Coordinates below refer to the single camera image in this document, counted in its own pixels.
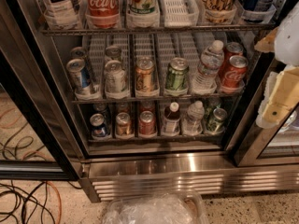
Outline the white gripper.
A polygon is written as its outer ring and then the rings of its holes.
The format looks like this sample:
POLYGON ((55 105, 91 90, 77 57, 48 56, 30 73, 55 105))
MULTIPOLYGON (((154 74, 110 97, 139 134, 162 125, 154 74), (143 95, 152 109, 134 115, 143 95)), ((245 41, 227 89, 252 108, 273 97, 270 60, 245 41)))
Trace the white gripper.
POLYGON ((270 129, 280 124, 299 103, 299 2, 280 26, 254 46, 257 51, 275 51, 278 61, 287 64, 279 73, 271 72, 266 80, 256 124, 270 129))

